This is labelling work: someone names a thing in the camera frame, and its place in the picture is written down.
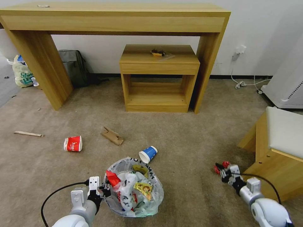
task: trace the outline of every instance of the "paper cup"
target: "paper cup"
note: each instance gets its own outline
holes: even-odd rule
[[[81,151],[82,150],[82,137],[69,137],[64,140],[63,149],[65,151]]]
[[[158,150],[154,146],[150,146],[150,147],[144,149],[143,151],[140,151],[139,157],[141,158],[141,160],[144,163],[148,164],[157,153],[158,153]]]

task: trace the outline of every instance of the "gray backpack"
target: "gray backpack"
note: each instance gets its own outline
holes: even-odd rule
[[[87,69],[85,60],[78,50],[59,50],[59,55],[65,66],[66,72],[72,82],[77,87],[85,87],[88,85]]]

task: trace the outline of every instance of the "white cushion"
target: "white cushion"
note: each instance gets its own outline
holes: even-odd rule
[[[267,107],[268,146],[303,159],[303,115]]]

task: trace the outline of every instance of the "wooden console table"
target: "wooden console table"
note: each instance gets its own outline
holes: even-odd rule
[[[32,2],[0,9],[0,22],[58,110],[73,87],[52,34],[200,36],[190,106],[195,113],[230,16],[212,4]]]

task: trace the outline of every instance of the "floor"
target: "floor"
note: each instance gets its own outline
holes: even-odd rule
[[[0,107],[7,103],[12,96],[17,95],[20,89],[15,84],[12,66],[7,63],[6,58],[0,53]]]
[[[242,171],[254,162],[253,154],[236,145],[269,103],[253,86],[234,86],[231,80],[210,80],[199,114],[125,112],[119,79],[74,90],[59,111],[38,88],[21,89],[0,108],[1,226],[43,226],[40,207],[51,192],[90,176],[103,178],[112,163],[138,158],[150,145],[159,151],[150,166],[165,192],[158,214],[123,218],[103,203],[93,226],[259,226],[234,189],[212,171],[215,162],[224,160]],[[117,146],[102,137],[103,125],[124,143]],[[16,130],[45,137],[13,134]],[[83,150],[63,151],[64,139],[77,135],[83,137]],[[71,189],[47,202],[50,226],[69,213]],[[284,206],[300,226],[303,197]]]

